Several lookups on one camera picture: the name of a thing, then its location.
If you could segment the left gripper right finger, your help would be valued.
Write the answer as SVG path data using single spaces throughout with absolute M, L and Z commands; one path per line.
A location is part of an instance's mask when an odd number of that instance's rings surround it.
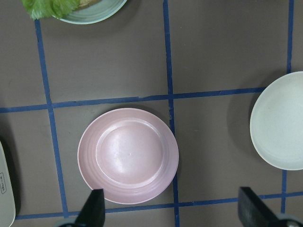
M 244 227 L 273 227 L 280 221 L 250 187 L 239 188 L 238 217 Z

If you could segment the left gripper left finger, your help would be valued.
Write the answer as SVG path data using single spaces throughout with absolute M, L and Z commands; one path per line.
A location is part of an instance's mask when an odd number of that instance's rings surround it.
M 76 227 L 102 227 L 105 223 L 105 198 L 103 189 L 91 191 L 76 218 Z

